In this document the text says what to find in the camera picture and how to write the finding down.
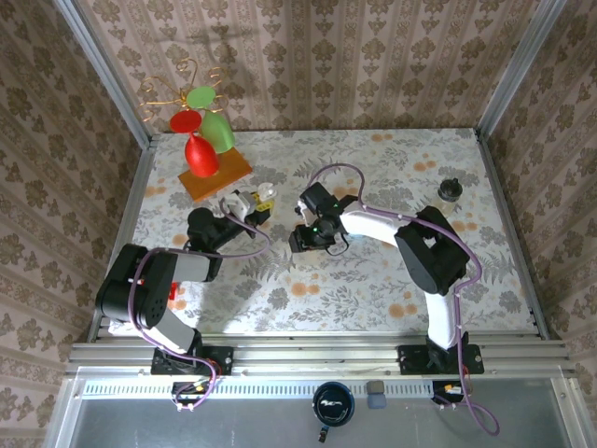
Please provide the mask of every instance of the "floral wallpaper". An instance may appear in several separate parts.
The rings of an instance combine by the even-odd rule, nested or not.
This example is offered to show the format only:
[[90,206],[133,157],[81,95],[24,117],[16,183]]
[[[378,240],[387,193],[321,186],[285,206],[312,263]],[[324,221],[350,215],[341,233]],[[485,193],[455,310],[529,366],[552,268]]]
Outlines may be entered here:
[[597,2],[567,2],[491,149],[597,423]]
[[51,2],[0,2],[0,446],[41,446],[139,148]]
[[[225,67],[235,130],[474,127],[538,0],[79,0],[133,104]],[[156,107],[152,133],[168,131]]]

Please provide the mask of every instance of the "table surface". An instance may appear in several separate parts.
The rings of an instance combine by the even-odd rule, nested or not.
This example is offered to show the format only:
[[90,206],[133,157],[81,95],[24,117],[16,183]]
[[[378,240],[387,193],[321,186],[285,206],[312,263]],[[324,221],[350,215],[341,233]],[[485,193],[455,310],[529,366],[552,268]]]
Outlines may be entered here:
[[[536,332],[472,130],[250,132],[236,139],[253,173],[202,203],[193,203],[177,178],[187,169],[185,135],[160,137],[147,181],[133,237],[147,247],[182,247],[190,211],[216,211],[217,200],[233,189],[253,191],[271,182],[278,190],[263,226],[271,249],[254,259],[225,260],[212,283],[183,283],[169,306],[187,324],[229,333],[426,331],[424,294],[396,248],[355,237],[338,257],[290,252],[299,194],[316,170],[342,161],[365,173],[366,203],[412,214],[431,203],[441,180],[457,177],[464,193],[449,221],[484,269],[482,281],[463,291],[465,329]],[[344,169],[320,180],[338,198],[356,194],[359,186],[355,173]],[[220,252],[242,254],[263,244],[243,234]],[[118,333],[118,325],[111,330]]]

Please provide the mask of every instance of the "wooden base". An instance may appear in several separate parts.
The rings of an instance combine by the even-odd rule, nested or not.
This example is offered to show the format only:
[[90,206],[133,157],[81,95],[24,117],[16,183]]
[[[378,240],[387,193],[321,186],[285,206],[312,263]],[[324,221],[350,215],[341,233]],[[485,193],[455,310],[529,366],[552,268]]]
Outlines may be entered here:
[[187,189],[193,201],[198,202],[215,194],[232,182],[239,180],[251,172],[253,168],[246,162],[243,155],[233,149],[217,156],[220,160],[220,169],[214,175],[209,177],[196,177],[190,171],[186,171],[178,176],[182,184]]

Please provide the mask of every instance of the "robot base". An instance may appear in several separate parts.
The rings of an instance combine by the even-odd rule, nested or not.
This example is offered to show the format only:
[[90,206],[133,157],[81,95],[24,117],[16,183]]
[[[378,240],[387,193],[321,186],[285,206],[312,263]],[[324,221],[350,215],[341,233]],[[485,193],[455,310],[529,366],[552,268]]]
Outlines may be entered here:
[[[234,349],[232,347],[204,345],[201,348],[199,357],[214,361],[220,367],[221,371],[215,367],[215,371],[219,375],[232,375],[232,364],[234,361]],[[172,357],[157,348],[154,351],[151,361],[151,374],[209,376],[210,371],[207,366],[200,362]]]
[[[456,346],[448,350],[427,338],[426,345],[399,345],[398,362],[402,375],[458,374]],[[485,372],[478,345],[468,343],[468,333],[463,336],[463,364],[471,374]]]

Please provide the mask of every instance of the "purple cable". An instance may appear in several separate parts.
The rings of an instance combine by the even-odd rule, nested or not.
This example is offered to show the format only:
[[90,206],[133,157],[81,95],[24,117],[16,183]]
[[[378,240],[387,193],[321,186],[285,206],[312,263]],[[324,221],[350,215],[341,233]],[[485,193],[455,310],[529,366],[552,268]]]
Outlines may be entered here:
[[[362,195],[363,195],[363,189],[365,188],[365,175],[357,166],[354,166],[350,163],[330,163],[329,165],[324,166],[322,169],[317,171],[311,177],[311,180],[309,181],[309,184],[307,185],[307,187],[310,187],[311,184],[313,183],[313,181],[321,173],[323,173],[326,170],[329,170],[330,168],[335,168],[335,167],[350,168],[350,169],[356,171],[358,176],[361,178],[361,186],[358,189],[357,201],[363,207],[363,209],[365,211],[368,211],[368,212],[370,212],[374,215],[378,215],[380,217],[392,217],[392,218],[403,219],[403,220],[409,221],[409,222],[415,222],[417,224],[420,224],[422,226],[425,226],[429,229],[432,229],[434,231],[441,233],[445,237],[450,238],[452,241],[454,241],[456,244],[458,244],[466,252],[466,254],[470,257],[471,261],[477,268],[477,271],[475,273],[475,276],[473,276],[473,278],[456,285],[456,287],[454,287],[454,291],[453,291],[454,314],[455,314],[455,321],[456,321],[456,340],[457,340],[456,353],[458,354],[458,375],[460,377],[460,383],[461,383],[461,387],[463,389],[463,395],[465,396],[466,406],[468,407],[468,410],[470,411],[471,415],[473,416],[473,419],[475,420],[477,425],[479,425],[479,427],[481,429],[483,429],[487,434],[489,434],[490,436],[497,436],[500,433],[500,424],[497,421],[497,418],[495,417],[495,415],[493,415],[493,413],[489,409],[487,409],[477,403],[473,403],[470,400],[470,397],[468,396],[468,391],[466,390],[466,384],[465,384],[465,373],[464,373],[464,364],[463,364],[463,343],[462,343],[462,317],[460,316],[460,290],[463,287],[468,287],[469,285],[472,285],[473,283],[480,280],[481,274],[483,272],[483,268],[481,267],[481,263],[479,262],[479,259],[474,254],[474,252],[458,237],[458,235],[451,233],[449,231],[446,231],[445,229],[439,227],[436,224],[433,224],[432,222],[427,222],[423,219],[418,219],[417,217],[409,217],[407,215],[402,215],[397,212],[381,210],[379,208],[374,208],[374,207],[371,207],[371,206],[363,203]],[[495,430],[491,431],[480,421],[479,416],[475,412],[475,409],[478,409],[481,412],[489,415],[489,417],[495,423]]]
[[270,248],[271,238],[266,233],[264,233],[263,231],[261,231],[257,228],[251,227],[248,224],[245,224],[244,222],[240,221],[233,215],[227,213],[224,210],[224,200],[223,199],[220,201],[219,205],[220,205],[220,211],[224,214],[225,217],[227,217],[232,222],[235,222],[239,226],[244,227],[245,229],[247,229],[249,231],[253,231],[253,232],[263,236],[266,239],[267,244],[256,252],[252,252],[250,254],[241,254],[241,255],[204,254],[202,252],[193,252],[193,251],[186,251],[186,250],[182,250],[182,249],[172,249],[172,248],[167,248],[167,247],[156,247],[154,249],[151,249],[145,254],[145,256],[141,259],[141,261],[139,261],[139,266],[137,267],[137,270],[135,271],[134,276],[132,277],[131,290],[129,291],[129,301],[127,304],[127,309],[129,312],[129,320],[132,322],[132,324],[134,325],[136,330],[139,332],[139,335],[144,340],[146,340],[148,343],[151,343],[152,345],[155,345],[160,350],[168,353],[169,355],[171,355],[173,357],[178,357],[181,359],[185,359],[187,361],[199,361],[200,363],[206,365],[209,368],[209,370],[210,370],[209,386],[208,386],[207,390],[205,391],[205,393],[203,394],[203,397],[201,397],[195,403],[188,405],[190,410],[193,410],[193,409],[197,408],[198,406],[200,406],[207,399],[207,397],[209,397],[209,395],[214,391],[215,378],[216,378],[214,366],[212,365],[211,362],[209,362],[206,359],[203,359],[202,357],[192,357],[190,355],[181,355],[179,353],[176,353],[174,350],[171,350],[168,347],[164,347],[162,344],[158,343],[157,341],[152,339],[150,336],[148,336],[144,332],[143,327],[141,326],[141,323],[137,320],[136,316],[134,315],[134,311],[133,311],[134,291],[136,290],[137,283],[139,282],[139,279],[141,278],[141,272],[143,271],[143,268],[145,267],[145,265],[147,264],[149,259],[151,257],[153,257],[155,254],[157,254],[158,252],[171,252],[174,254],[182,254],[182,255],[193,254],[193,255],[199,255],[202,257],[208,257],[208,258],[212,258],[212,259],[250,259],[252,257],[261,255],[262,253],[264,253],[266,250],[268,250]]

